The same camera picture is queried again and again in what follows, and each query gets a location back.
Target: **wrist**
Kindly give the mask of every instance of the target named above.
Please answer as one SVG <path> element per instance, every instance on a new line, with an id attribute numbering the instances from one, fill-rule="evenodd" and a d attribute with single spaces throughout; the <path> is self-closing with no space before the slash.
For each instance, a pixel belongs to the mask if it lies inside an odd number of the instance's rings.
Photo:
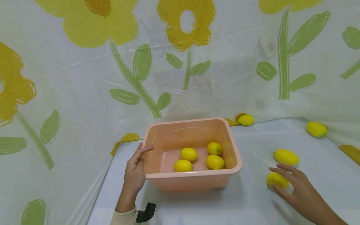
<path id="1" fill-rule="evenodd" d="M 119 213 L 129 212 L 135 208 L 137 192 L 123 187 L 115 211 Z"/>
<path id="2" fill-rule="evenodd" d="M 323 217 L 317 225 L 346 225 L 346 223 L 332 210 Z"/>

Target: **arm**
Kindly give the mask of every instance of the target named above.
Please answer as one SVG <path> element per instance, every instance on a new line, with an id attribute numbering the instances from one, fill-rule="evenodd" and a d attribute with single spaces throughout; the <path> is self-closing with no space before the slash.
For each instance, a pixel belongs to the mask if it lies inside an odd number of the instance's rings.
<path id="1" fill-rule="evenodd" d="M 135 200 L 138 192 L 145 183 L 144 161 L 140 158 L 143 153 L 154 149 L 152 145 L 141 149 L 142 145 L 142 143 L 139 144 L 134 155 L 126 164 L 124 185 L 110 225 L 137 224 L 136 217 L 138 215 L 138 211 L 135 207 Z"/>
<path id="2" fill-rule="evenodd" d="M 277 167 L 269 169 L 283 175 L 290 181 L 294 187 L 294 192 L 288 194 L 275 184 L 272 185 L 272 188 L 305 219 L 316 225 L 347 225 L 328 206 L 302 171 L 283 164 L 279 164 Z"/>

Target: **flower center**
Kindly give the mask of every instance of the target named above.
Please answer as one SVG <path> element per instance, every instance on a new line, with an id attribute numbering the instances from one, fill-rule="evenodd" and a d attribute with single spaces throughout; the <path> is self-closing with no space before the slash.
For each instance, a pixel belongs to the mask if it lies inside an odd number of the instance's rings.
<path id="1" fill-rule="evenodd" d="M 110 0 L 85 0 L 88 9 L 99 16 L 107 17 L 111 12 Z"/>
<path id="2" fill-rule="evenodd" d="M 194 13 L 190 10 L 184 10 L 180 16 L 180 28 L 184 33 L 191 33 L 196 26 Z"/>

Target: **left hand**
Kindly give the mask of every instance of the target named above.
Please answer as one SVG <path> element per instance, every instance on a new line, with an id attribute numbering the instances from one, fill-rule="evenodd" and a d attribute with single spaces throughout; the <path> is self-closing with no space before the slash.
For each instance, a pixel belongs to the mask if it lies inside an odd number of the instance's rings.
<path id="1" fill-rule="evenodd" d="M 142 154 L 154 149 L 153 145 L 141 149 L 143 143 L 140 142 L 134 155 L 126 164 L 123 191 L 137 195 L 145 183 L 144 160 L 140 159 Z"/>

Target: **finger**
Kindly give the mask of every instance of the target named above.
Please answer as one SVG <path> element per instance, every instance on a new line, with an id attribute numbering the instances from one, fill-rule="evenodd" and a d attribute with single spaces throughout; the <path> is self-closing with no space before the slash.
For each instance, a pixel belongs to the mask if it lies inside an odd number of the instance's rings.
<path id="1" fill-rule="evenodd" d="M 135 155 L 136 152 L 138 152 L 141 149 L 142 146 L 143 146 L 143 143 L 140 142 L 139 145 L 138 145 L 138 148 L 134 152 L 134 155 Z"/>
<path id="2" fill-rule="evenodd" d="M 132 156 L 132 159 L 140 159 L 140 157 L 141 157 L 145 152 L 151 151 L 151 150 L 153 150 L 153 149 L 154 149 L 154 146 L 153 146 L 153 145 L 150 145 L 150 146 L 148 146 L 148 147 L 146 147 L 146 148 L 142 148 L 142 149 L 140 149 L 140 150 L 138 150 L 138 151 L 136 151 L 136 152 L 134 153 L 134 155 Z"/>
<path id="3" fill-rule="evenodd" d="M 277 164 L 276 166 L 280 169 L 284 169 L 286 171 L 291 172 L 294 177 L 297 177 L 297 175 L 299 175 L 298 169 L 296 169 L 293 166 L 288 166 L 288 165 L 284 165 L 284 164 Z"/>
<path id="4" fill-rule="evenodd" d="M 294 183 L 296 183 L 296 177 L 294 177 L 291 173 L 289 173 L 286 170 L 283 169 L 279 169 L 279 168 L 273 168 L 270 167 L 269 168 L 270 171 L 276 172 L 280 175 L 283 175 L 285 177 L 285 179 L 287 179 L 288 181 L 290 181 L 290 183 L 294 186 Z"/>
<path id="5" fill-rule="evenodd" d="M 272 184 L 271 187 L 274 189 L 274 191 L 287 203 L 290 204 L 293 196 L 289 193 L 287 193 L 284 189 L 281 189 L 278 185 Z"/>
<path id="6" fill-rule="evenodd" d="M 136 166 L 136 170 L 140 170 L 140 171 L 143 171 L 144 170 L 144 165 L 145 165 L 145 161 L 140 159 L 139 162 L 138 162 L 138 165 Z"/>

